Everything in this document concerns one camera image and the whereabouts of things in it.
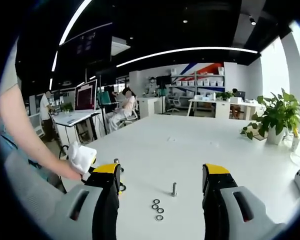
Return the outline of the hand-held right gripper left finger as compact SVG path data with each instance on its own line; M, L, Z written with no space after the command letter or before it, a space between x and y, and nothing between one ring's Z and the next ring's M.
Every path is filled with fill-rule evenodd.
M95 168L85 184L64 194L48 220L53 240L115 240L120 206L121 166L119 163Z

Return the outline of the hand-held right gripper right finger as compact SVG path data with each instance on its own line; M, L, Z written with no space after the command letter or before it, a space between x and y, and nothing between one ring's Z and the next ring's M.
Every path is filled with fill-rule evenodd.
M219 165L202 166L206 240L272 240L286 225L267 215L265 204Z

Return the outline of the person's left hand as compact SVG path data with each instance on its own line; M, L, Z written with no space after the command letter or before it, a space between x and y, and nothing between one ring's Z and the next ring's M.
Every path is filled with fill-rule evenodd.
M82 175L76 172L66 160L60 161L60 171L61 171L60 175L65 178L75 180L75 181L82 180Z

